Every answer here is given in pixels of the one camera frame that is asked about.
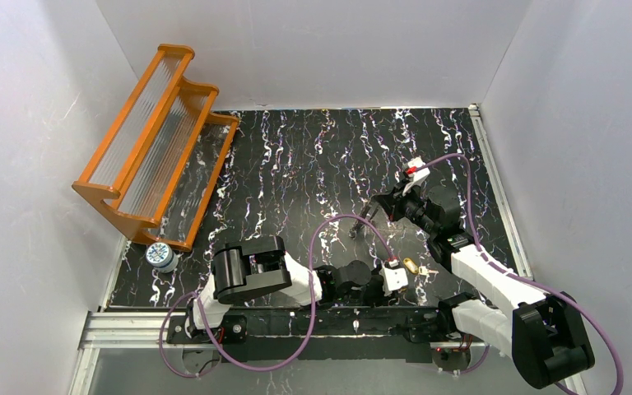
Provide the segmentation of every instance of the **white wall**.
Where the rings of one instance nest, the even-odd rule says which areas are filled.
[[[593,312],[632,393],[632,2],[534,2],[481,105],[537,280]],[[596,336],[590,393],[614,367]]]
[[[529,3],[98,1],[138,76],[157,44],[193,47],[187,75],[219,86],[218,109],[468,106]]]
[[[135,83],[92,0],[0,1],[0,394],[68,389],[119,242],[70,185]]]

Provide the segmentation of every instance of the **white container with blue lid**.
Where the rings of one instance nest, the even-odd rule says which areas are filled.
[[[166,243],[154,243],[146,249],[146,261],[161,273],[172,272],[178,266],[178,255]]]

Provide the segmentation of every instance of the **transparent plastic panel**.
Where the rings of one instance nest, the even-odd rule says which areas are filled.
[[[257,325],[265,325],[255,319]],[[341,323],[352,328],[352,321]],[[259,350],[264,350],[260,343]],[[288,347],[300,339],[293,337],[274,345],[279,351],[291,353]],[[103,349],[100,350],[98,364],[91,380],[90,395],[156,395],[158,393],[185,394],[211,393],[226,395],[245,395],[254,393],[324,395],[325,393],[349,395],[405,395],[405,394],[477,394],[477,395],[561,395],[556,386],[537,391],[522,380],[510,358],[500,357],[498,351],[491,349],[480,369],[473,374],[456,377],[438,372],[437,365],[408,364],[401,359],[355,359],[360,350],[372,347],[375,340],[318,339],[311,347],[319,347],[326,357],[337,354],[350,354],[351,360],[294,360],[286,368],[275,372],[259,373],[221,363],[202,382],[185,379],[172,374],[160,360],[159,351],[152,349]],[[251,347],[246,344],[234,347]],[[472,347],[472,363],[483,353],[482,347]],[[184,373],[197,373],[206,361],[217,358],[215,352],[188,352],[183,349],[169,348],[166,355],[176,369]],[[255,366],[270,366],[279,360],[251,360]]]
[[[197,121],[180,96],[176,97],[119,206],[120,211],[154,216]]]
[[[168,86],[170,79],[180,65],[179,58],[164,58],[151,79],[144,87],[142,94],[137,99],[127,118],[124,120],[118,133],[110,143],[108,150],[95,168],[91,179],[91,184],[112,185],[122,169],[124,162],[129,157],[134,143],[139,138],[139,134],[146,125],[151,113],[156,107],[161,95]]]
[[[198,214],[200,201],[206,192],[211,172],[219,160],[229,130],[228,125],[205,123],[197,138],[193,154],[185,164],[178,186],[166,208],[161,227],[152,230],[153,235],[178,241],[188,238],[190,227]]]

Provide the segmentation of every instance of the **black marble surface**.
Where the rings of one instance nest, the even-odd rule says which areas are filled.
[[[306,265],[311,235],[325,217],[359,213],[372,194],[386,192],[396,183],[398,171],[410,159],[422,156],[428,161],[450,152],[463,153],[471,160],[473,215],[481,242],[499,261],[514,267],[466,109],[232,114],[241,122],[193,251],[181,255],[173,273],[160,274],[144,262],[145,246],[130,244],[109,309],[165,308],[181,295],[201,290],[212,251],[225,242],[280,235],[289,253]],[[455,188],[463,204],[467,176],[462,164],[452,160],[433,169],[425,185]],[[435,305],[439,299],[472,290],[432,260],[425,248],[425,235],[407,220],[388,223],[379,213],[374,221],[399,258],[409,257],[439,270],[428,277],[409,274],[411,286],[399,304]],[[382,262],[385,251],[374,242],[372,232],[350,239],[347,231],[351,225],[349,220],[332,223],[318,236],[315,267],[324,263],[346,265],[356,258],[372,265]],[[284,306],[289,302],[266,296],[247,305]]]

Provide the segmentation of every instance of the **orange shelf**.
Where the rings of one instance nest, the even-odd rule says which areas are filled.
[[[162,44],[110,126],[81,177],[72,185],[128,239],[144,244],[163,240],[189,251],[223,166],[238,119],[212,114],[219,90],[183,77],[194,57],[189,47]],[[165,217],[202,133],[216,125],[226,128],[224,155],[217,158],[202,201],[190,226],[179,224],[179,239],[161,237]]]

